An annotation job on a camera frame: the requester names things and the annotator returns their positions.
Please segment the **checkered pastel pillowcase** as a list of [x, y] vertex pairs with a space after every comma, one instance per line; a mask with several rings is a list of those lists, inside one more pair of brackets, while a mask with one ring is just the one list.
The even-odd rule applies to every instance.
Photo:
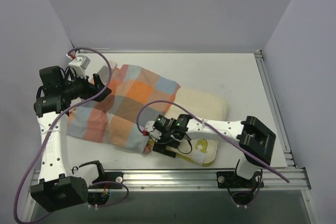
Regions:
[[142, 131], [148, 121], [168, 111], [180, 85], [140, 66], [123, 65], [114, 69], [108, 87], [112, 93], [102, 102], [90, 101], [70, 112], [67, 134], [149, 153]]

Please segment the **cream quilted pillow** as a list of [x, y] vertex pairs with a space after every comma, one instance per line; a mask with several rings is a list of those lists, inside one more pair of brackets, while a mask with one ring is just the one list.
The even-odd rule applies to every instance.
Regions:
[[[223, 121], [228, 111], [225, 99], [186, 87], [178, 89], [174, 102], [195, 116], [209, 120]], [[217, 141], [203, 138], [190, 142], [183, 140], [178, 148], [166, 146], [163, 149], [188, 162], [207, 167], [215, 160], [217, 146]]]

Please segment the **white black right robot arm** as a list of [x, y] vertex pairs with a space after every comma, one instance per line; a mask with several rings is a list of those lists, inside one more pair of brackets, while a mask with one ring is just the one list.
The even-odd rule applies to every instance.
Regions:
[[275, 133], [254, 116], [227, 122], [195, 119], [189, 114], [181, 114], [177, 119], [159, 115], [147, 122], [145, 132], [156, 140], [155, 147], [177, 148], [183, 140], [202, 139], [239, 146], [244, 157], [233, 173], [233, 181], [239, 187], [250, 183], [256, 171], [270, 166], [276, 140]]

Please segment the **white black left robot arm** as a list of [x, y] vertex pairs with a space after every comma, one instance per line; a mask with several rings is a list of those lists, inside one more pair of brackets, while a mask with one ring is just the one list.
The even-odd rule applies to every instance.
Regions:
[[99, 161], [79, 165], [74, 172], [69, 164], [67, 125], [71, 103], [77, 98], [102, 101], [110, 93], [100, 79], [93, 74], [81, 77], [80, 69], [52, 66], [41, 69], [42, 86], [36, 95], [34, 110], [40, 126], [42, 150], [38, 183], [31, 186], [30, 194], [48, 212], [86, 203], [88, 188], [100, 188], [106, 183], [106, 174]]

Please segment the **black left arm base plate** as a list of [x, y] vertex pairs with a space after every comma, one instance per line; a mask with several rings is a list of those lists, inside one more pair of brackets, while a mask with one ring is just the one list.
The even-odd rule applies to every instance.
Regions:
[[[117, 172], [105, 172], [104, 175], [100, 175], [96, 180], [93, 181], [92, 185], [89, 187], [90, 189], [121, 189], [122, 186], [120, 184], [123, 183], [124, 173], [117, 171]], [[103, 183], [97, 185], [97, 183], [103, 181], [112, 181], [113, 183]]]

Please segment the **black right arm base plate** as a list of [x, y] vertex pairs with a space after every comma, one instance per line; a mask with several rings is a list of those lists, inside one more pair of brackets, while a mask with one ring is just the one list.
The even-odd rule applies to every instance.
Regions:
[[256, 171], [251, 179], [244, 179], [235, 174], [234, 171], [216, 172], [218, 188], [225, 189], [254, 189], [258, 186], [258, 178], [261, 171]]

